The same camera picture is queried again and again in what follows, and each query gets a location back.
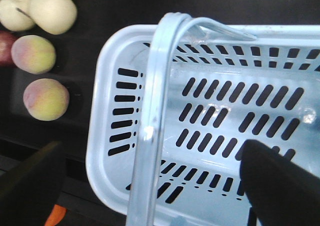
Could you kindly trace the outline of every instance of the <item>basket handle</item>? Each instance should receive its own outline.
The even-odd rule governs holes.
[[[150,46],[146,68],[141,125],[135,152],[126,226],[152,226],[164,141],[164,115],[173,51],[186,31],[205,36],[200,26],[241,40],[256,37],[209,18],[167,13],[159,22]]]

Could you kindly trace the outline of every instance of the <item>orange object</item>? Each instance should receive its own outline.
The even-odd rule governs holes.
[[[44,226],[56,226],[65,217],[66,212],[65,207],[55,205]]]

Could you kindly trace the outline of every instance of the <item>white plastic basket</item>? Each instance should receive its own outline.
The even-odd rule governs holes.
[[[127,225],[152,225],[156,196],[158,226],[256,225],[239,177],[246,139],[320,176],[319,53],[315,25],[228,27],[168,13],[120,30],[97,63],[94,192],[120,213],[129,204]]]

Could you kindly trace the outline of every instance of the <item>white pear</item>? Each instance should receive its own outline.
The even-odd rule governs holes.
[[[30,0],[0,0],[0,22],[12,31],[31,29],[35,23],[29,17]]]
[[[59,35],[71,28],[77,8],[72,0],[30,0],[29,14],[43,30]]]

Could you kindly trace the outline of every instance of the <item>red apple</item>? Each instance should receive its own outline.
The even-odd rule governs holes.
[[[0,67],[15,65],[11,57],[11,47],[17,39],[12,33],[0,30]]]

